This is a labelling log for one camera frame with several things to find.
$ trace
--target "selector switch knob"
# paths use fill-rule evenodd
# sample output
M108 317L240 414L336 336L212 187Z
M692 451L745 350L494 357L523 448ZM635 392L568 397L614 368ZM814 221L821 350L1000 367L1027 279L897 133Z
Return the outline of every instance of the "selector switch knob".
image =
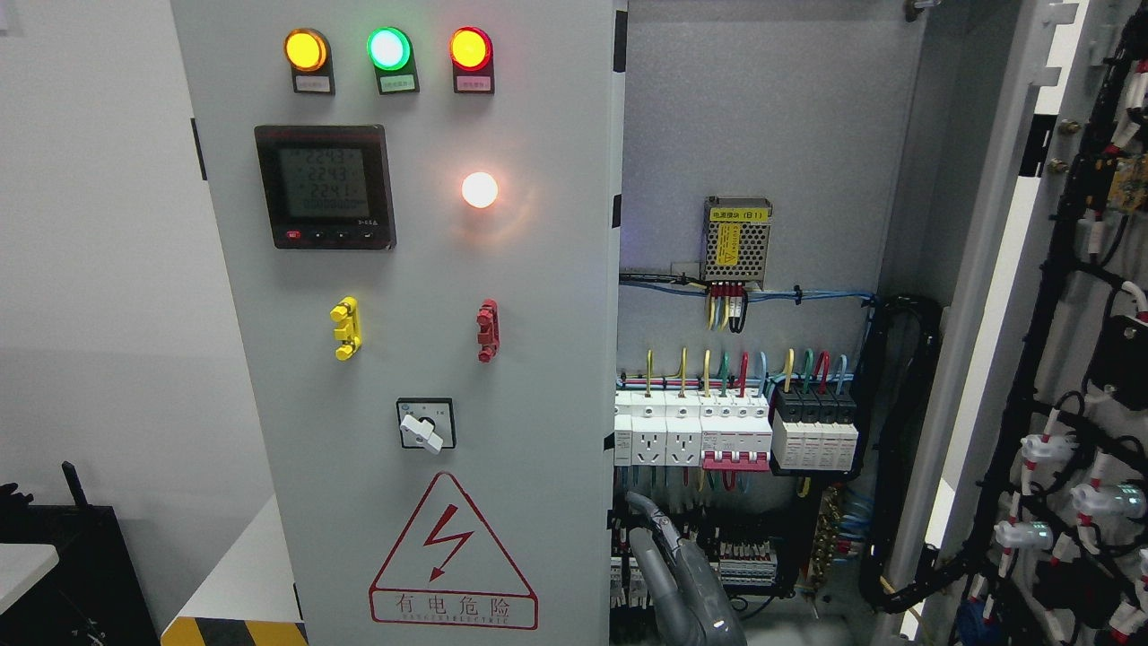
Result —
M417 420L413 415L404 415L403 421L398 425L398 430L403 433L404 438L435 456L442 451L442 438L434 433L432 420Z

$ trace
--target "red indicator light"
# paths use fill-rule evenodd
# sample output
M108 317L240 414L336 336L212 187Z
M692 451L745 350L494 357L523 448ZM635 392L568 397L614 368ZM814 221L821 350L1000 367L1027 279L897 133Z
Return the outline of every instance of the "red indicator light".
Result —
M490 62L494 47L487 32L476 26L464 26L450 37L450 60L463 70L478 71Z

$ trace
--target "yellow handle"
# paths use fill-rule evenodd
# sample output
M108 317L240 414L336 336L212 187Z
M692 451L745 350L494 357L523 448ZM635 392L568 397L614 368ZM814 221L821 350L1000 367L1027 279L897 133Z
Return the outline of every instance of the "yellow handle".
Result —
M355 357L363 347L363 332L359 327L358 299L355 296L343 296L339 304L331 308L331 319L338 322L332 336L340 347L335 349L335 359L347 361Z

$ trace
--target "yellow wire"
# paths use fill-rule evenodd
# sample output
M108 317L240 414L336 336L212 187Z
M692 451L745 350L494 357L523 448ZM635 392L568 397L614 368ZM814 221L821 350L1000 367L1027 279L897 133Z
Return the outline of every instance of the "yellow wire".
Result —
M650 395L650 380L653 379L653 351L646 351L646 397L652 397Z
M705 387L701 389L705 391L705 396L709 397L709 351L706 351L706 358L701 360L701 381Z
M793 379L793 349L790 349L789 355L785 356L785 388L782 392L789 392L789 383Z
M685 398L685 349L682 349L682 369L678 371L677 378L682 380L682 390L678 391L677 397Z

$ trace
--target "warning triangle sign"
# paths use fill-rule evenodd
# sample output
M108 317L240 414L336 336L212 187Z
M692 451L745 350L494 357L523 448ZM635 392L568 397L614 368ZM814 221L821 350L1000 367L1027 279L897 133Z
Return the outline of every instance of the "warning triangle sign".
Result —
M380 623L538 628L534 589L447 472L430 481L370 594Z

